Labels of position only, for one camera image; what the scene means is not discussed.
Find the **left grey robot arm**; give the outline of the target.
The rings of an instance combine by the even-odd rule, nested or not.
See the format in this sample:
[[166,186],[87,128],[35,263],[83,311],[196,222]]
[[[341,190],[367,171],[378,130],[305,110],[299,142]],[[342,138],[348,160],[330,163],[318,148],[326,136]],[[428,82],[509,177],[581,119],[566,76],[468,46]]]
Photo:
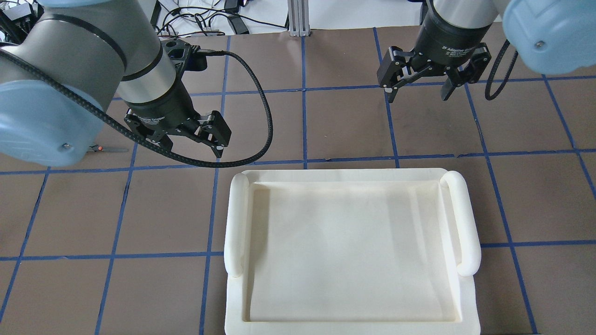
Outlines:
[[70,166],[98,148],[117,94],[124,132],[172,154],[184,136],[221,157],[231,130],[217,111],[196,112],[182,82],[207,67],[200,47],[160,40],[136,0],[41,0],[43,15],[17,44],[1,44],[1,153]]

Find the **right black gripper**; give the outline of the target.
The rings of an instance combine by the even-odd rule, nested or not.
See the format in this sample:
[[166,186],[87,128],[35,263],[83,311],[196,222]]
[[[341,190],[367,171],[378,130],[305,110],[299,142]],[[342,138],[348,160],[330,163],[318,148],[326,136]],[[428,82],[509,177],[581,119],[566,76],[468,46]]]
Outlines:
[[395,45],[387,48],[377,80],[386,90],[389,104],[401,87],[421,78],[447,77],[440,90],[442,101],[447,101],[458,87],[481,78],[492,59],[482,42],[492,18],[482,20],[479,13],[465,13],[463,18],[477,21],[459,22],[446,9],[428,9],[412,49]]

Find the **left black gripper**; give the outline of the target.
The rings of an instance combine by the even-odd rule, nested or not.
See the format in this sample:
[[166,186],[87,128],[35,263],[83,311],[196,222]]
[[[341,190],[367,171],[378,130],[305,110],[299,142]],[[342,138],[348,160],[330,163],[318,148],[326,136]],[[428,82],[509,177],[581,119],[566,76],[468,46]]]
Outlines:
[[232,131],[221,113],[196,112],[190,94],[180,83],[155,101],[127,105],[124,121],[130,130],[167,152],[173,148],[171,136],[202,143],[211,148],[216,158],[222,158],[229,145]]

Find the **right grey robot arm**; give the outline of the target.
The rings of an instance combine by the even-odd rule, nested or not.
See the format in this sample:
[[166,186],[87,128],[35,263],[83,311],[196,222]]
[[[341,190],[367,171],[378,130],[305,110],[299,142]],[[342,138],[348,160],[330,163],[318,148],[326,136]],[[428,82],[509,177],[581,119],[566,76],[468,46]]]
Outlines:
[[517,59],[537,74],[568,74],[595,65],[596,7],[593,0],[426,0],[414,47],[391,46],[377,70],[378,85],[393,102],[398,90],[420,78],[442,77],[441,98],[476,83],[492,60],[482,42],[496,17],[502,19],[505,42],[490,70],[485,98],[509,46]]

